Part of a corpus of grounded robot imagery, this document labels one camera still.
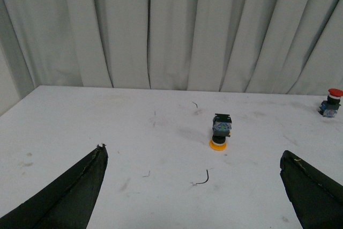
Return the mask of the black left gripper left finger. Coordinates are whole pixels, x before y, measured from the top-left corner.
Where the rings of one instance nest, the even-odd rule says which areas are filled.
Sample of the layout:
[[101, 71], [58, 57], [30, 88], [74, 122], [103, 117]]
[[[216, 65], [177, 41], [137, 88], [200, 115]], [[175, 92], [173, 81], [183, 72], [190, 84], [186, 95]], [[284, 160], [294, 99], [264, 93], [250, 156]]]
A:
[[86, 228], [105, 176], [108, 153], [98, 145], [37, 194], [1, 218], [1, 228]]

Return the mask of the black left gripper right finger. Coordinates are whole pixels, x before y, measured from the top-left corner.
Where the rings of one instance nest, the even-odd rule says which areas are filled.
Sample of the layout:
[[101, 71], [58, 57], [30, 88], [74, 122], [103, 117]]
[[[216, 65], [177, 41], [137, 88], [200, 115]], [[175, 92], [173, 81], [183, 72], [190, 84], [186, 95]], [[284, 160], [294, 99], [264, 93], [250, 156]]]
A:
[[280, 176], [303, 228], [342, 228], [342, 185], [286, 150]]

